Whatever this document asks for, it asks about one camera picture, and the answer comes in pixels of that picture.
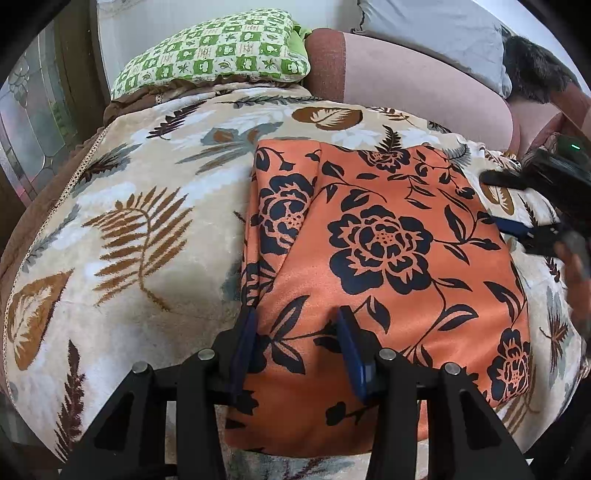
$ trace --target green checkered pillow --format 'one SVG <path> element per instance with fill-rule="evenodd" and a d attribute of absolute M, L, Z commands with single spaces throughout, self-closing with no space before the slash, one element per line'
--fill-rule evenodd
<path fill-rule="evenodd" d="M 299 82 L 309 70 L 291 16 L 276 8 L 257 9 L 186 28 L 138 55 L 115 80 L 111 97 L 173 79 L 202 85 L 220 75 Z"/>

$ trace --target gray cushion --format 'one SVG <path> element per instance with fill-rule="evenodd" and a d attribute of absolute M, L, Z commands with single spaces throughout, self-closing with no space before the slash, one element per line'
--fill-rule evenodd
<path fill-rule="evenodd" d="M 472 0 L 359 0 L 355 33 L 441 60 L 507 98 L 501 22 Z"/>

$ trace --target white wall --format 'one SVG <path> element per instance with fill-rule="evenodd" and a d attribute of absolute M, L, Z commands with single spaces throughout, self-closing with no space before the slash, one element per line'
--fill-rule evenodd
<path fill-rule="evenodd" d="M 583 91 L 591 95 L 566 50 L 518 0 L 474 1 L 516 34 L 550 50 L 577 76 Z M 357 0 L 98 0 L 100 44 L 109 85 L 128 61 L 179 30 L 265 7 L 282 8 L 308 28 L 349 31 L 361 20 Z"/>
<path fill-rule="evenodd" d="M 109 85 L 128 61 L 161 40 L 216 17 L 281 8 L 307 28 L 349 31 L 359 25 L 356 0 L 98 0 L 99 34 Z"/>
<path fill-rule="evenodd" d="M 478 5 L 486 8 L 491 14 L 501 20 L 514 33 L 528 38 L 534 43 L 550 50 L 577 76 L 583 90 L 591 95 L 591 90 L 573 60 L 566 53 L 564 47 L 550 30 L 542 24 L 529 10 L 517 0 L 474 0 Z"/>

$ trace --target black fur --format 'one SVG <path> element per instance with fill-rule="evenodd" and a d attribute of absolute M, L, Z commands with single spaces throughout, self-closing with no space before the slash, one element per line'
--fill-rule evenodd
<path fill-rule="evenodd" d="M 505 39 L 503 64 L 513 84 L 511 96 L 549 103 L 551 92 L 563 92 L 569 82 L 579 86 L 576 76 L 559 59 L 524 37 Z"/>

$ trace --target beige blanket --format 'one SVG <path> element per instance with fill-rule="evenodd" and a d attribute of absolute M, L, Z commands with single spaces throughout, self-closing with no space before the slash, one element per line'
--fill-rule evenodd
<path fill-rule="evenodd" d="M 4 372 L 20 415 L 63 459 L 135 361 L 177 364 L 233 323 L 252 153 L 262 137 L 374 150 L 393 129 L 404 148 L 428 142 L 445 151 L 491 214 L 554 219 L 535 192 L 482 188 L 480 171 L 513 163 L 432 122 L 317 100 L 299 86 L 207 96 L 129 113 L 105 129 L 20 266 L 4 319 Z M 508 242 L 530 309 L 532 387 L 498 414 L 525 450 L 566 407 L 587 365 L 561 265 Z M 257 472 L 268 463 L 232 457 Z M 363 462 L 352 458 L 326 476 L 365 476 Z"/>

